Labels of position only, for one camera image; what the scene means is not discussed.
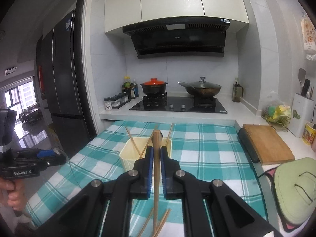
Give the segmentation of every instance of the ceiling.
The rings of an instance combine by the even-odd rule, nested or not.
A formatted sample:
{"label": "ceiling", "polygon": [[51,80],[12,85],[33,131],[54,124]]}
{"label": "ceiling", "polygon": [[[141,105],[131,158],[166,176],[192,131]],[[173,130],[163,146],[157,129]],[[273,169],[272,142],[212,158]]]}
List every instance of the ceiling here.
{"label": "ceiling", "polygon": [[[61,0],[15,0],[0,23],[5,36],[0,42],[0,82],[34,70],[36,43],[42,36],[45,16]],[[4,70],[17,66],[14,73]]]}

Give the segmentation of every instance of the door frame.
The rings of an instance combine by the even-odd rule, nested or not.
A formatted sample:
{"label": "door frame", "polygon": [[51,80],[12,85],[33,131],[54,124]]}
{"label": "door frame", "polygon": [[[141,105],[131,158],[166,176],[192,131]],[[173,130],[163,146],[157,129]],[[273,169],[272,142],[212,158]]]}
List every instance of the door frame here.
{"label": "door frame", "polygon": [[91,139],[103,130],[95,95],[90,53],[92,0],[77,0],[74,22],[74,60],[79,99]]}

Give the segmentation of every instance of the black refrigerator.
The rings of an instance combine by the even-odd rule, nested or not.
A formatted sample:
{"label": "black refrigerator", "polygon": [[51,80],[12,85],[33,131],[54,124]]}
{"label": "black refrigerator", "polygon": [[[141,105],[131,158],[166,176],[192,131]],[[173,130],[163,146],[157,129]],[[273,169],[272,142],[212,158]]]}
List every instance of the black refrigerator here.
{"label": "black refrigerator", "polygon": [[88,117],[84,117],[80,103],[74,63],[74,17],[75,10],[45,36],[41,48],[48,109],[56,134],[69,157],[95,136],[95,131],[88,131]]}

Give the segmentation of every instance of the plaid tablecloth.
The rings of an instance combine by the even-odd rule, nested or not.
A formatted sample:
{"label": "plaid tablecloth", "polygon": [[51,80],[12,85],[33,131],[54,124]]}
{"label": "plaid tablecloth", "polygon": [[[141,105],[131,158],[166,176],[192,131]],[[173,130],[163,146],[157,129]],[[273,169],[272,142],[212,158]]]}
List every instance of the plaid tablecloth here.
{"label": "plaid tablecloth", "polygon": [[[81,188],[93,179],[103,182],[114,180],[124,172],[119,153],[129,139],[125,127],[133,136],[150,136],[155,123],[116,121],[100,133],[69,163],[54,174],[29,200],[26,210],[35,225],[40,226],[66,204]],[[166,137],[170,124],[157,124]],[[172,139],[172,158],[180,162],[181,169],[198,179],[222,179],[243,200],[266,219],[262,193],[255,174],[237,140],[236,129],[231,126],[209,124],[175,124]],[[130,236],[137,236],[151,208],[153,193],[147,201],[134,200]],[[159,214],[171,213],[160,236],[184,236],[181,201],[166,201],[160,191]],[[142,236],[152,234],[152,220]]]}

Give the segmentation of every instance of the gas stove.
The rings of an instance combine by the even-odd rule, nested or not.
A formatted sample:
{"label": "gas stove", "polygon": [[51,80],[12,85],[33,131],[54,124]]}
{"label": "gas stove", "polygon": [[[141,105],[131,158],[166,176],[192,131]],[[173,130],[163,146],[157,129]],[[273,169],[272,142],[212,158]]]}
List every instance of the gas stove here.
{"label": "gas stove", "polygon": [[227,114],[223,105],[214,97],[167,96],[166,92],[158,96],[143,96],[143,100],[130,108],[130,111],[180,111]]}

